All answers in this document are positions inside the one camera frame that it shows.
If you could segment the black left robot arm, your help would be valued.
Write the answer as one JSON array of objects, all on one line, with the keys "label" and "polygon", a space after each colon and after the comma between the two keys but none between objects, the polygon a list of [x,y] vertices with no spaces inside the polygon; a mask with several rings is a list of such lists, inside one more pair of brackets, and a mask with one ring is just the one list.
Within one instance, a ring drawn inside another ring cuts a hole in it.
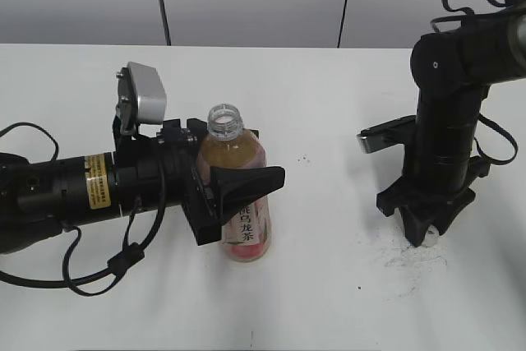
[{"label": "black left robot arm", "polygon": [[218,242],[241,208],[284,185],[281,167],[220,169],[201,179],[196,157],[205,122],[163,122],[155,137],[118,136],[116,150],[37,164],[1,155],[1,251],[12,253],[81,226],[129,215],[133,207],[181,206],[197,244]]}]

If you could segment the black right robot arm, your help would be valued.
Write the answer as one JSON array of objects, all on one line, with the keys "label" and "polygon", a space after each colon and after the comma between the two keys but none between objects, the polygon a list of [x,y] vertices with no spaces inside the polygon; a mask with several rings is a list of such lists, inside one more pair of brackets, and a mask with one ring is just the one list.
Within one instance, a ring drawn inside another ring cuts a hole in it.
[{"label": "black right robot arm", "polygon": [[418,86],[417,112],[360,133],[368,152],[401,144],[402,175],[376,196],[385,216],[401,214],[404,235],[415,247],[427,230],[444,234],[473,202],[471,184],[504,165],[480,151],[475,131],[483,123],[510,142],[511,135],[481,115],[492,85],[525,77],[525,0],[505,0],[501,11],[465,12],[456,30],[424,35],[415,44],[410,67]]}]

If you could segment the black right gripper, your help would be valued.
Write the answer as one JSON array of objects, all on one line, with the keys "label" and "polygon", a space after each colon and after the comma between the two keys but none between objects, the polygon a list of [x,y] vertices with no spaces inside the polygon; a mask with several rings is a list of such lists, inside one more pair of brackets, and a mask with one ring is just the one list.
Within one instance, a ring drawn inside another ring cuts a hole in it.
[{"label": "black right gripper", "polygon": [[431,205],[440,203],[435,228],[443,235],[457,215],[475,200],[476,193],[470,185],[476,178],[485,178],[488,174],[489,163],[480,156],[474,156],[469,159],[463,183],[452,192],[438,187],[438,182],[431,181],[430,187],[424,187],[402,175],[376,195],[376,207],[385,216],[391,216],[398,208],[405,238],[412,246],[419,247],[431,226]]}]

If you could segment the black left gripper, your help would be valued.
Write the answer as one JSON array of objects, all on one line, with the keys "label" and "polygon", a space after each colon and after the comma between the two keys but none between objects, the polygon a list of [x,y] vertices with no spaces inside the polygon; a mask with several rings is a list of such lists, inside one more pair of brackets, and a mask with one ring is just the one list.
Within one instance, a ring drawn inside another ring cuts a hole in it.
[{"label": "black left gripper", "polygon": [[198,150],[258,149],[256,133],[246,129],[242,119],[189,118],[187,127],[178,119],[164,121],[154,139],[154,163],[159,180],[154,231],[159,231],[167,207],[181,206],[197,244],[218,242],[222,237],[219,220],[229,222],[242,208],[282,188],[285,169],[279,166],[211,167],[212,193],[196,168],[196,153]]}]

